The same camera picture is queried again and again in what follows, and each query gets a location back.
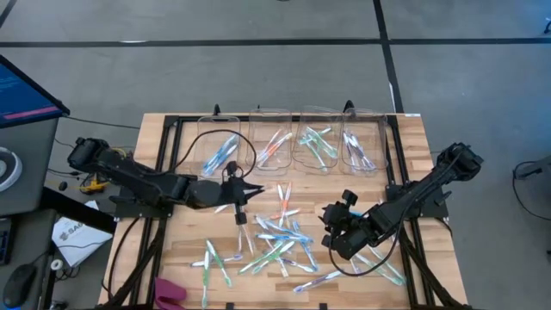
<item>computer monitor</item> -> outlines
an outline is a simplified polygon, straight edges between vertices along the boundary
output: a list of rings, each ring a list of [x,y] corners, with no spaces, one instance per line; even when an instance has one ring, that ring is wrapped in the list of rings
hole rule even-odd
[[[61,101],[0,55],[0,128],[70,113]]]

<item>computer mouse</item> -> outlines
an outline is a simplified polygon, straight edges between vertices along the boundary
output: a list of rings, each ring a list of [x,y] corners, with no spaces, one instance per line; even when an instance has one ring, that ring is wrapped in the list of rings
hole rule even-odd
[[[31,263],[15,268],[3,287],[3,304],[7,308],[19,307],[25,302],[35,275],[36,267]]]

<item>clear plastic container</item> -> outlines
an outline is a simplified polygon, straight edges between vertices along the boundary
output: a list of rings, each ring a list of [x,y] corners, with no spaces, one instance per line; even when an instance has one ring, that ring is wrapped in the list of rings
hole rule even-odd
[[[348,108],[343,118],[343,172],[369,176],[386,169],[387,116],[368,109]]]
[[[291,165],[293,116],[286,109],[257,108],[249,114],[249,141],[257,152],[253,173],[280,176]],[[253,152],[247,146],[246,163],[252,165]]]
[[[241,133],[235,116],[203,116],[197,121],[197,135],[211,130],[229,129]],[[241,138],[230,132],[208,133],[195,144],[192,173],[208,179],[221,179],[227,163],[239,159]]]
[[[327,174],[338,162],[338,148],[343,136],[343,114],[339,111],[305,106],[294,137],[295,168]]]

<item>table leg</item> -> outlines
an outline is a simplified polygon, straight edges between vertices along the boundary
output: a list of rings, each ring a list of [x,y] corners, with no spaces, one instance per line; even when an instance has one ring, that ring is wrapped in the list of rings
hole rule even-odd
[[[46,187],[42,190],[40,207],[56,210],[66,218],[76,220],[106,233],[115,233],[116,223],[113,216],[86,207],[83,203],[72,200],[55,190]]]

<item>tape roll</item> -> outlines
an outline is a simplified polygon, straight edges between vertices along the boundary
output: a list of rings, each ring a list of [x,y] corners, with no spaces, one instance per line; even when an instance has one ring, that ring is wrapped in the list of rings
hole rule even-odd
[[[0,192],[5,191],[19,179],[22,173],[22,162],[4,147],[0,147]]]
[[[61,259],[55,259],[50,265],[50,268],[53,271],[61,270],[63,268],[63,261]]]

